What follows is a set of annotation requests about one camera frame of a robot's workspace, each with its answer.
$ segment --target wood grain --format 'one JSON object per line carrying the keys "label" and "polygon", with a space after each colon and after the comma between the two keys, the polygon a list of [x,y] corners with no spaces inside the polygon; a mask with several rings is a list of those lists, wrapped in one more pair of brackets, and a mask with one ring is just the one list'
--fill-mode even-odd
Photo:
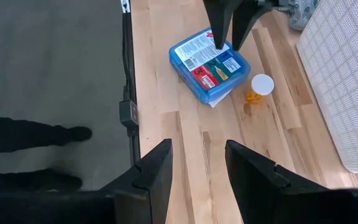
{"label": "wood grain", "polygon": [[[173,139],[167,223],[242,223],[224,160],[227,139],[327,187],[358,187],[358,174],[337,155],[294,48],[299,33],[288,28],[286,15],[271,12],[255,24],[239,51],[251,65],[248,80],[211,108],[168,61],[170,47],[209,26],[202,1],[131,3],[142,156]],[[277,89],[247,105],[245,93],[258,73],[271,75]]]}

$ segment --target white plastic crate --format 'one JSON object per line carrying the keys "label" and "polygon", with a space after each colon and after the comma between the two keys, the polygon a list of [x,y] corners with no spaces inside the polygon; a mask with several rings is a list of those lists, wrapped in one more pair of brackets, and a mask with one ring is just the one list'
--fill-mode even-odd
{"label": "white plastic crate", "polygon": [[297,45],[344,166],[358,172],[358,0],[324,0]]}

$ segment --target blue plastic container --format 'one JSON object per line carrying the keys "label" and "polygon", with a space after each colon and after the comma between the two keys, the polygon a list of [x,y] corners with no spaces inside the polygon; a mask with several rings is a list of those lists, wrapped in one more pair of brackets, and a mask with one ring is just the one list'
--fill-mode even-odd
{"label": "blue plastic container", "polygon": [[169,50],[170,63],[194,95],[214,104],[244,82],[250,72],[247,61],[229,42],[216,50],[210,28],[181,41]]}

